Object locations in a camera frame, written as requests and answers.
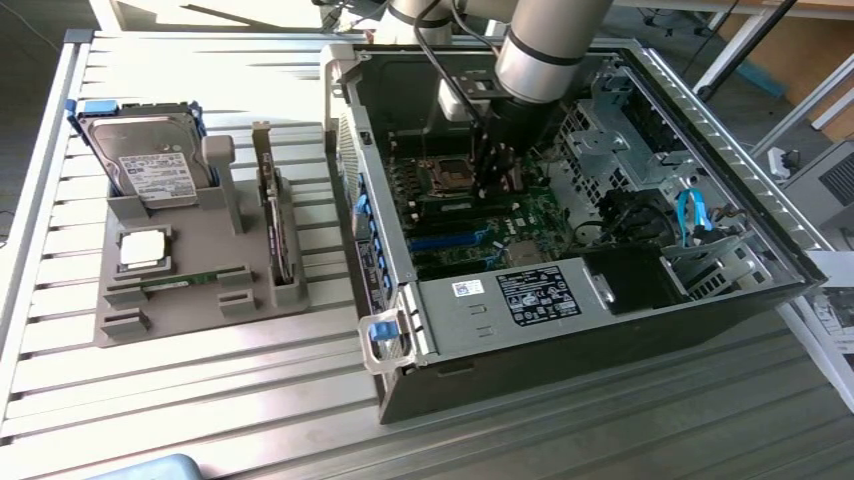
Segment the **blue latch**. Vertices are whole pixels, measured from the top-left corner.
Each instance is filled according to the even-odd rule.
[[[368,204],[368,196],[365,193],[363,193],[361,195],[359,195],[359,199],[356,200],[356,206],[355,206],[356,213],[364,213],[364,208],[367,204]]]
[[[377,322],[368,327],[368,337],[372,342],[393,340],[400,335],[397,322]]]
[[[89,100],[83,106],[83,113],[89,115],[115,115],[119,113],[119,102],[115,100]]]

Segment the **hard drive label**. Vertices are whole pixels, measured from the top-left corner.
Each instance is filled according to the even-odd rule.
[[[196,195],[183,153],[119,157],[119,161],[144,202]]]

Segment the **regulatory label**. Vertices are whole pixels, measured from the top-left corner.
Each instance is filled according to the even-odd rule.
[[[483,283],[480,280],[468,280],[467,282],[456,282],[452,286],[455,297],[467,297],[483,293]]]
[[[512,320],[522,327],[582,313],[558,267],[499,275],[498,286]]]
[[[196,195],[183,153],[119,157],[119,161],[144,202]]]

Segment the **floor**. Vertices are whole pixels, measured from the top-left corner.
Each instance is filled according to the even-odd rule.
[[[61,45],[67,28],[97,26],[85,0],[64,0],[61,10],[51,0],[5,0],[4,4],[20,13],[55,45]],[[132,7],[125,13],[132,27],[155,27],[151,13]],[[667,12],[655,17],[655,26],[647,26],[643,24],[644,15],[650,15],[648,10],[614,8],[600,34],[640,39],[662,52],[680,71],[704,40],[694,34],[699,22],[687,15],[670,15]],[[687,71],[688,84],[699,78],[723,45],[720,39],[711,39]],[[53,47],[27,29],[19,18],[0,8],[0,64],[4,65],[0,104],[7,106],[7,111],[15,112],[0,119],[0,210],[15,211],[17,206],[56,59]],[[746,147],[762,138],[791,110],[784,99],[772,98],[738,75],[726,82],[710,105]],[[799,149],[802,158],[808,159],[829,145],[824,136],[803,123],[779,146]],[[8,234],[11,224],[12,216],[0,214],[0,235]]]

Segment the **blue object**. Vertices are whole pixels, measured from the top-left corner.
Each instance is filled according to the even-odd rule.
[[[706,202],[703,201],[703,194],[695,188],[688,188],[679,192],[676,195],[676,223],[679,223],[679,233],[682,234],[682,246],[688,246],[687,228],[684,226],[684,210],[687,208],[688,199],[694,202],[694,225],[702,227],[704,230],[711,230],[711,220],[706,216]]]
[[[367,193],[363,193],[361,195],[359,195],[359,199],[356,200],[356,206],[355,206],[356,213],[364,213],[367,204],[368,204],[368,195]]]
[[[92,477],[92,480],[203,480],[203,478],[193,459],[187,455],[175,454]]]
[[[119,102],[115,100],[89,100],[83,106],[87,115],[115,115],[119,113]]]
[[[368,327],[368,337],[372,342],[393,340],[399,335],[397,322],[377,322]]]
[[[412,252],[423,252],[426,250],[436,250],[451,247],[475,247],[480,245],[487,229],[472,233],[460,233],[456,235],[446,235],[442,237],[416,238],[410,242],[410,250]]]
[[[750,63],[748,60],[744,60],[735,71],[748,82],[772,95],[774,98],[780,98],[786,93],[786,86],[774,80],[768,72]]]

